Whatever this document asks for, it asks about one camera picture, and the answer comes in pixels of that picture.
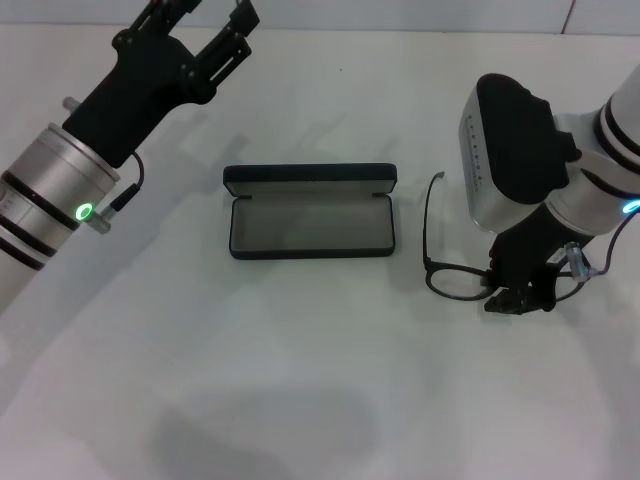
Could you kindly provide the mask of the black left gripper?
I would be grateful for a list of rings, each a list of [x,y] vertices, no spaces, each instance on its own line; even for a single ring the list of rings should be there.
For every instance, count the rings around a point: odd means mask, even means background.
[[[250,1],[237,1],[229,22],[194,57],[168,36],[201,0],[153,0],[113,41],[111,72],[63,123],[110,167],[120,168],[173,109],[204,105],[248,57],[246,38],[260,19]]]

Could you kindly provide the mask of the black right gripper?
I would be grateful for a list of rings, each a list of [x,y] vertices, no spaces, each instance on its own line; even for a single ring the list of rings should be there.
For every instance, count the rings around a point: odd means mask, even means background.
[[[555,264],[550,265],[548,260],[571,242],[584,247],[585,235],[567,227],[545,204],[500,233],[489,251],[485,285],[497,290],[502,282],[506,289],[489,298],[484,304],[484,311],[524,315],[553,310],[559,268]]]

